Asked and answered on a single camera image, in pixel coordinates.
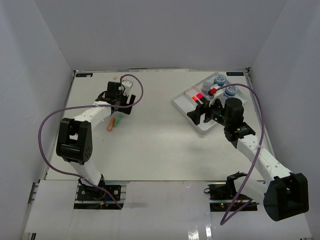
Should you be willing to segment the pink cap black highlighter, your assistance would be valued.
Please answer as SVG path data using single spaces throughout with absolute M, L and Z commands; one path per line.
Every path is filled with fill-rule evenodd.
M 201 93 L 198 93 L 196 96 L 202 103 L 205 104 L 208 102 L 208 100 Z

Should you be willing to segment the orange cap black highlighter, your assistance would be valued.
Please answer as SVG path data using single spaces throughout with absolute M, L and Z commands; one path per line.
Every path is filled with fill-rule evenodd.
M 201 101 L 196 96 L 193 96 L 192 99 L 194 102 L 196 102 L 197 105 L 201 104 Z

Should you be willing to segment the clear jar of clips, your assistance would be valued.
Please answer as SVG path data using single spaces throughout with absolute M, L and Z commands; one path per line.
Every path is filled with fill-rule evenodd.
M 204 82 L 202 84 L 202 88 L 201 88 L 201 92 L 208 96 L 209 95 L 209 91 L 211 90 L 212 84 L 210 82 Z

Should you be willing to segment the blue-white labelled slime jar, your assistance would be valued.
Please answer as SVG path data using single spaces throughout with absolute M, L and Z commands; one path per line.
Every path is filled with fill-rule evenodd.
M 217 74 L 214 77 L 213 84 L 218 86 L 224 86 L 226 84 L 227 78 L 223 74 Z

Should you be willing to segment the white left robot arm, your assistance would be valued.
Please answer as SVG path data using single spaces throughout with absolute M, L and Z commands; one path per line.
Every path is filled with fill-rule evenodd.
M 90 159 L 93 153 L 93 129 L 114 112 L 129 115 L 136 96 L 130 95 L 133 82 L 110 81 L 90 107 L 74 118 L 63 118 L 59 125 L 56 154 L 69 163 L 76 174 L 83 177 L 80 182 L 89 186 L 88 193 L 99 200 L 105 196 L 106 187 L 100 184 L 103 176 Z

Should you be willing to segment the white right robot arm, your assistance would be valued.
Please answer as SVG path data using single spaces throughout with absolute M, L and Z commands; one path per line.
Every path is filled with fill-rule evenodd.
M 187 113 L 195 125 L 211 120 L 224 127 L 224 135 L 232 145 L 246 156 L 267 184 L 263 194 L 263 207 L 273 221 L 281 221 L 309 210 L 308 180 L 302 173 L 293 173 L 283 166 L 267 149 L 261 146 L 255 131 L 244 122 L 243 103 L 228 98 L 214 104 L 200 103 Z

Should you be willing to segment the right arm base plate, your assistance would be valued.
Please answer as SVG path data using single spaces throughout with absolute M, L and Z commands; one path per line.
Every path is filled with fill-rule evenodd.
M 222 183 L 208 183 L 204 189 L 205 194 L 210 195 L 210 200 L 232 200 L 236 196 L 235 180 L 245 177 L 247 174 L 243 172 L 236 172 L 229 175 L 225 182 Z

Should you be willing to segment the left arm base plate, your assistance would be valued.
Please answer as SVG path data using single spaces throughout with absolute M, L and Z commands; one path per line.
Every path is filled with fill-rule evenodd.
M 104 189 L 107 190 L 112 197 L 119 201 L 121 199 L 122 186 L 121 185 L 105 185 Z M 79 184 L 75 199 L 77 201 L 103 201 L 109 199 L 112 201 L 110 196 L 102 190 L 99 190 L 92 186 Z

